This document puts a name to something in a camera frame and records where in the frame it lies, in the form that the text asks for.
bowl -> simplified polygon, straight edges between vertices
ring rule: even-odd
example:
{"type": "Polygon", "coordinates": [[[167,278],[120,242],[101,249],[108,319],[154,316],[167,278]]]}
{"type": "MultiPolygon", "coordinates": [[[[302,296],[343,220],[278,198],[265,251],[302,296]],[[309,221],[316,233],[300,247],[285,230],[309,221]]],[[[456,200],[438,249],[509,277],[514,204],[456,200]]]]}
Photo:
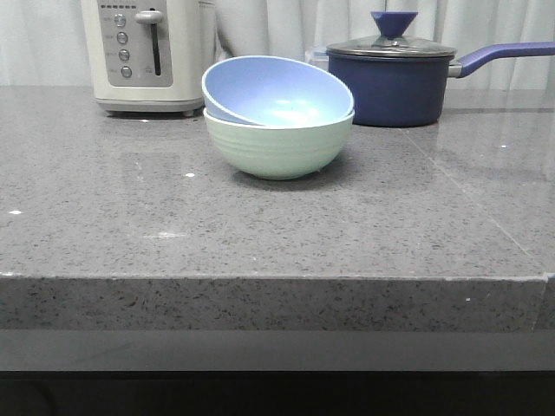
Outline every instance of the bowl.
{"type": "Polygon", "coordinates": [[[354,113],[312,127],[268,127],[204,116],[212,143],[230,165],[262,179],[295,179],[322,169],[341,152],[354,113]]]}
{"type": "Polygon", "coordinates": [[[239,56],[202,76],[208,113],[258,126],[319,126],[347,117],[353,94],[329,72],[278,56],[239,56]]]}

saucepan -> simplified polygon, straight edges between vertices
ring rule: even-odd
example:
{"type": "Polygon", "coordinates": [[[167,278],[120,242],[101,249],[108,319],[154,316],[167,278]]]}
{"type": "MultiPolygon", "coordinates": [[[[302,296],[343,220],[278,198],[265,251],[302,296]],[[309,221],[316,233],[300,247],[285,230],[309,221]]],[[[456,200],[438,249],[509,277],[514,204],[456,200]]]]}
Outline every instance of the saucepan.
{"type": "Polygon", "coordinates": [[[456,49],[403,32],[417,12],[372,12],[380,29],[327,47],[329,71],[355,99],[354,123],[414,127],[436,122],[447,78],[463,78],[493,59],[555,55],[555,42],[490,45],[454,60],[456,49]]]}

blue lid knob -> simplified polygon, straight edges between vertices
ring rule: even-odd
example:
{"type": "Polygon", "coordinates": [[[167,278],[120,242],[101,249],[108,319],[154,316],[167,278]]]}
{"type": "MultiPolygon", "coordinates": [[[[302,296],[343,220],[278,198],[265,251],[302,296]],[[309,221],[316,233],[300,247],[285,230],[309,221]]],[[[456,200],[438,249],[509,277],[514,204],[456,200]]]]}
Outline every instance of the blue lid knob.
{"type": "Polygon", "coordinates": [[[417,11],[373,11],[372,17],[380,33],[393,39],[402,36],[417,14],[417,11]]]}

glass lid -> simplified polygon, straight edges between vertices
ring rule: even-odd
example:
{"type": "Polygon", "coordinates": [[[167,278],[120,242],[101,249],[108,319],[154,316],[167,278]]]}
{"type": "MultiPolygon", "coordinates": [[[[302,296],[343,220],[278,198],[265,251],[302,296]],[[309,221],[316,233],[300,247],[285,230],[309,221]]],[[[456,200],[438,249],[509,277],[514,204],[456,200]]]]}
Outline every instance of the glass lid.
{"type": "Polygon", "coordinates": [[[328,51],[342,55],[381,57],[434,57],[454,56],[457,49],[412,36],[390,39],[386,36],[368,36],[328,46],[328,51]]]}
{"type": "Polygon", "coordinates": [[[457,51],[455,48],[420,37],[402,35],[417,14],[415,11],[373,11],[372,17],[380,35],[334,43],[328,46],[328,52],[381,57],[454,56],[457,51]]]}

saucepan handle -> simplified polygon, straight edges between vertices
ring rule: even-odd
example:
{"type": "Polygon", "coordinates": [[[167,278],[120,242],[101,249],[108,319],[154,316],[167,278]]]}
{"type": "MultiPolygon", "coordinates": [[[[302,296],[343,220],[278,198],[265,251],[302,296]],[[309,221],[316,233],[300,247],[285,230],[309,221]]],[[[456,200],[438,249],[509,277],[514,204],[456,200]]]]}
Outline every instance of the saucepan handle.
{"type": "Polygon", "coordinates": [[[449,76],[463,78],[498,58],[555,55],[555,42],[498,43],[475,50],[449,65],[449,76]]]}

